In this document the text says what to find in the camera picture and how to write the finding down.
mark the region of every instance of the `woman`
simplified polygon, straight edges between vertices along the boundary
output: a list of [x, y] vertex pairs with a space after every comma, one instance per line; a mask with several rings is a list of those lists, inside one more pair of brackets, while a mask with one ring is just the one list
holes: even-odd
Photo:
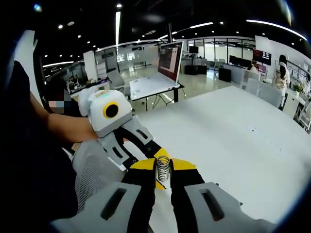
[[290, 83], [290, 73], [287, 69], [286, 57], [284, 55], [280, 55], [279, 64], [276, 66], [272, 85], [276, 86], [282, 92], [283, 99], [281, 107], [284, 105], [286, 90]]

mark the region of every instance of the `white chair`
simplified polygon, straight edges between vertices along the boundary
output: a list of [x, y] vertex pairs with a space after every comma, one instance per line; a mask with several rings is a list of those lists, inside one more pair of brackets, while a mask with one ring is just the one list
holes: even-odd
[[247, 85], [247, 82], [249, 79], [255, 79], [255, 80], [258, 80], [260, 82], [260, 74], [245, 69], [243, 71], [243, 83], [242, 83], [241, 88], [243, 88], [244, 86]]
[[107, 76], [111, 81], [111, 90], [121, 91], [127, 97], [131, 96], [130, 87], [125, 85], [124, 79], [117, 70], [107, 73]]
[[249, 79], [246, 84], [246, 91], [253, 94], [254, 96], [259, 95], [260, 82], [256, 79]]
[[270, 85], [260, 83], [258, 97], [278, 108], [282, 101], [282, 92]]
[[303, 109], [300, 111], [298, 122], [302, 125], [305, 131], [310, 129], [311, 125], [311, 103], [306, 102]]

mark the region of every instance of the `table leg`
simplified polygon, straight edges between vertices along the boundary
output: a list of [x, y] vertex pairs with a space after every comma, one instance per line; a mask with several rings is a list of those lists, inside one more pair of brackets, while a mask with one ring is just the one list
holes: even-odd
[[174, 89], [174, 102], [178, 102], [178, 89]]

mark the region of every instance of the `glass wall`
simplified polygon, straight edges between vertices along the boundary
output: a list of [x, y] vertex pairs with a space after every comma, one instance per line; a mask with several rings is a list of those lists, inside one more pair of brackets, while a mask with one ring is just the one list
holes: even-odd
[[205, 59], [208, 61], [214, 61], [215, 59], [215, 46], [214, 39], [204, 39], [204, 51], [205, 51]]
[[227, 63], [227, 39], [215, 39], [215, 59]]
[[198, 57], [204, 57], [208, 61], [217, 59], [229, 63], [230, 56], [235, 56], [247, 60], [252, 60], [255, 39], [235, 39], [235, 38], [205, 38], [187, 41], [187, 46], [197, 46], [199, 48]]

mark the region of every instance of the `white desk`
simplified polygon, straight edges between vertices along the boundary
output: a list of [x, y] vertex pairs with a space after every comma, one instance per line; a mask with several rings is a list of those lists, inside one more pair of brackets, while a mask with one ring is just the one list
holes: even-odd
[[[196, 164], [205, 182], [219, 183], [252, 218], [278, 223], [310, 178], [310, 136], [277, 108], [236, 87], [138, 119], [172, 157]], [[131, 143], [126, 147], [138, 151]], [[150, 220], [155, 233], [177, 232], [170, 203], [169, 189], [156, 190]]]

